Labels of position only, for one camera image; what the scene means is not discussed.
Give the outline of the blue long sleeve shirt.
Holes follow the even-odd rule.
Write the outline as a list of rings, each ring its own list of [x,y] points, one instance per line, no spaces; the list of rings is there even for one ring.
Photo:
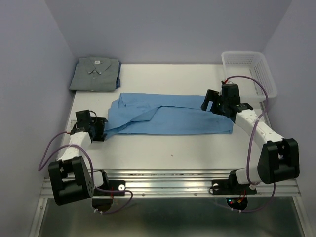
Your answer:
[[[114,135],[232,134],[233,122],[200,107],[204,96],[121,93],[108,109],[104,133]]]

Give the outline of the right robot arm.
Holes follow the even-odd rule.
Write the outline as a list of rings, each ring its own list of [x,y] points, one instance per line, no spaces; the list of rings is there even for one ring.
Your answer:
[[[299,176],[297,141],[284,138],[262,122],[252,106],[241,102],[236,84],[223,84],[220,92],[209,89],[201,109],[230,118],[250,136],[250,143],[261,149],[257,161],[248,160],[246,168],[231,171],[227,179],[212,180],[212,194],[238,195],[246,192],[252,195],[257,193],[255,185],[258,183],[272,184]]]

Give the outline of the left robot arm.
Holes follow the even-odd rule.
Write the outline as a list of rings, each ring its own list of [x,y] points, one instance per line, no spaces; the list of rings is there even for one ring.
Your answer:
[[[98,117],[90,110],[76,112],[76,123],[70,131],[64,153],[48,166],[53,196],[58,206],[92,198],[94,190],[100,195],[109,191],[110,182],[102,177],[93,182],[84,162],[91,143],[105,141],[107,122],[105,117]]]

